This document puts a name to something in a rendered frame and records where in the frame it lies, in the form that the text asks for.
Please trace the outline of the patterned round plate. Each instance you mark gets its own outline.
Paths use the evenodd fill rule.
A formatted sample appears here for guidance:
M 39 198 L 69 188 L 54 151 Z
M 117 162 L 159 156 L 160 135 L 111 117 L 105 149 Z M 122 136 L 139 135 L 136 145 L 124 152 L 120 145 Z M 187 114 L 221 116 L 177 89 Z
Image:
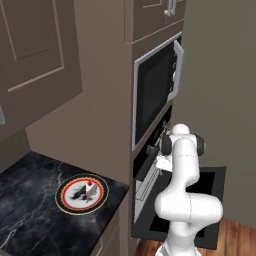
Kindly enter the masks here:
M 87 215 L 100 209 L 107 201 L 109 187 L 94 174 L 79 174 L 66 179 L 55 193 L 58 208 L 70 215 Z

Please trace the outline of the brown cupboard door above microwave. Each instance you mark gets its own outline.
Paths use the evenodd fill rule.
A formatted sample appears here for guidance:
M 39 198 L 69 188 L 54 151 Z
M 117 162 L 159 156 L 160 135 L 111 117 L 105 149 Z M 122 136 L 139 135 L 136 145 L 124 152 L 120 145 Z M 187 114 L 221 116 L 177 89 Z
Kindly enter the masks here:
M 176 0 L 172 17 L 164 14 L 168 0 L 124 0 L 124 38 L 135 42 L 184 18 L 186 0 Z

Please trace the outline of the metal oven rack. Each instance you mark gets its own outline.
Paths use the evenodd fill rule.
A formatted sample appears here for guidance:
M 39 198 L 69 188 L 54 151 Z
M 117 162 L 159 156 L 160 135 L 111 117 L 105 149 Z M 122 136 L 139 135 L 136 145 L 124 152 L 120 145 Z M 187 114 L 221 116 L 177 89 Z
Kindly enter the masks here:
M 154 185 L 156 179 L 158 178 L 160 169 L 157 167 L 157 163 L 158 160 L 155 160 L 153 162 L 143 181 L 136 181 L 135 199 L 137 201 L 145 200 L 147 194 L 150 192 L 152 186 Z

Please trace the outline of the brown lower cabinet front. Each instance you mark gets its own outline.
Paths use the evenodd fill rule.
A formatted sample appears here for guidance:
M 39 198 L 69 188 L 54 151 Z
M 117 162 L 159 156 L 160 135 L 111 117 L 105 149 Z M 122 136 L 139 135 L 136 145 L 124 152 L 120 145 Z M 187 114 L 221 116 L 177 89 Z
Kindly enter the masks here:
M 119 211 L 116 211 L 90 256 L 119 256 Z

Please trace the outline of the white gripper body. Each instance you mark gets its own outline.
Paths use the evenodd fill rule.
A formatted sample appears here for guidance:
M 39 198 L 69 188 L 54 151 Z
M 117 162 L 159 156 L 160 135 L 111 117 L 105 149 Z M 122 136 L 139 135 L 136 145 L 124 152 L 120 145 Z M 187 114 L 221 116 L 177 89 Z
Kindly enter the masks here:
M 173 171 L 172 157 L 159 155 L 157 157 L 156 167 L 161 170 L 172 172 Z

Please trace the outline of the brown upper cupboard door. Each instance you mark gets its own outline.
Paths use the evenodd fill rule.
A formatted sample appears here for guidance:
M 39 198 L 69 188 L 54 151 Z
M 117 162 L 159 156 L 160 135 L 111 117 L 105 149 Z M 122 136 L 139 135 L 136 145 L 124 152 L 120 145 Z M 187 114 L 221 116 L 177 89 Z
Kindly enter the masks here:
M 74 0 L 0 0 L 0 142 L 81 92 Z

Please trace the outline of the built-in black microwave oven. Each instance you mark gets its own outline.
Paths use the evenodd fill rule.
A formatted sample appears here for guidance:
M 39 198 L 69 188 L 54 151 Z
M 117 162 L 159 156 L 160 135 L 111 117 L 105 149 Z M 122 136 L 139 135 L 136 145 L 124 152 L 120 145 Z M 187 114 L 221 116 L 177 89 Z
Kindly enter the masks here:
M 179 91 L 185 51 L 179 32 L 134 61 L 132 150 Z

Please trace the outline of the black oven door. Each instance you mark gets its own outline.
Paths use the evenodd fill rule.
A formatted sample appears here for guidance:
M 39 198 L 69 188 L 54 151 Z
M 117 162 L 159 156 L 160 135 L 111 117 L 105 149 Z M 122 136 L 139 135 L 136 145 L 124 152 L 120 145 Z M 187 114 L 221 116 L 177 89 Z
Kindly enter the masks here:
M 225 167 L 201 167 L 199 181 L 188 187 L 186 191 L 212 195 L 223 201 L 225 174 Z M 162 173 L 159 173 L 138 220 L 132 224 L 132 237 L 165 241 L 170 222 L 157 216 L 154 209 L 154 201 L 156 196 L 169 185 L 171 177 L 171 172 L 162 171 Z M 196 234 L 195 245 L 199 248 L 216 250 L 218 230 L 219 224 L 212 224 L 203 228 Z

